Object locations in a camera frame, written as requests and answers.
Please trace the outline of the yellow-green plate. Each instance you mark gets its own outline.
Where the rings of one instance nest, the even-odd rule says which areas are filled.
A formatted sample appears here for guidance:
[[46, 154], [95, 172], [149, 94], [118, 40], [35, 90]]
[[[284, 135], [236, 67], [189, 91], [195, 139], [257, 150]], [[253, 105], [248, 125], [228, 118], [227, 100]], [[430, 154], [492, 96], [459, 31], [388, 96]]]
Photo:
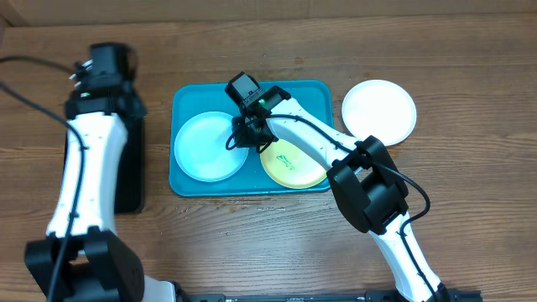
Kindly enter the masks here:
[[276, 183], [290, 189], [307, 189], [326, 178], [325, 169], [305, 152], [283, 139], [261, 154], [261, 164]]

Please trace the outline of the light blue plate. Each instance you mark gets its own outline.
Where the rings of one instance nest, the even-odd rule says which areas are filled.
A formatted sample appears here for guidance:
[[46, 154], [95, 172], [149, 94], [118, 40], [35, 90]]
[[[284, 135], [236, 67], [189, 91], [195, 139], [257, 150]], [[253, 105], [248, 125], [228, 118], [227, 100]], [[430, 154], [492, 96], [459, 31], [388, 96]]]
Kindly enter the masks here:
[[238, 172], [248, 157], [247, 148], [227, 150], [232, 116], [203, 112], [189, 119], [175, 136], [175, 161], [194, 180], [217, 182]]

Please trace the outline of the white plate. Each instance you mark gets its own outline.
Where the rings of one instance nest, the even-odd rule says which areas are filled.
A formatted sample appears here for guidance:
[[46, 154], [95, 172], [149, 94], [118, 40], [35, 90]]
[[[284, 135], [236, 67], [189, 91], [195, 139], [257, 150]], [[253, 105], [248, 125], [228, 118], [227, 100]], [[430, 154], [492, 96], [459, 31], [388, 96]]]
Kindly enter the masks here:
[[341, 117], [357, 139], [373, 135], [385, 146], [402, 143], [417, 123], [412, 96], [386, 80], [368, 80], [355, 85], [344, 97]]

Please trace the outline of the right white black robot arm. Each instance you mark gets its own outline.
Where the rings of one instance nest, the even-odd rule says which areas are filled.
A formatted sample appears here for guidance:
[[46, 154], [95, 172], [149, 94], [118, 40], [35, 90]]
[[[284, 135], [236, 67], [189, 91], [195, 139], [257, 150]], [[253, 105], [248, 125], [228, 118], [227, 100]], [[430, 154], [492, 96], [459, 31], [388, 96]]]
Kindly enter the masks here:
[[433, 272], [414, 236], [406, 198], [414, 187], [401, 174], [383, 143], [370, 136], [362, 141], [328, 126], [307, 112], [279, 86], [263, 89], [241, 72], [225, 88], [240, 115], [232, 120], [226, 148], [254, 147], [262, 153], [278, 140], [293, 144], [326, 171], [336, 205], [358, 231], [378, 245], [395, 280], [401, 301], [448, 301], [447, 287]]

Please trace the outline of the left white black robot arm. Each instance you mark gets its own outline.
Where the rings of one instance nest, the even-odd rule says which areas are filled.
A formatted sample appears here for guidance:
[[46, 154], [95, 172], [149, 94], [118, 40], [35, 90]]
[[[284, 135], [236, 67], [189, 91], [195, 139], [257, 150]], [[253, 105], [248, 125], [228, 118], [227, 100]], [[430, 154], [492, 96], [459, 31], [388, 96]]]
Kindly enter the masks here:
[[143, 118], [133, 87], [137, 59], [122, 43], [100, 43], [76, 67], [65, 103], [65, 162], [46, 237], [24, 262], [49, 301], [181, 301], [180, 286], [151, 278], [116, 234], [115, 204], [143, 206]]

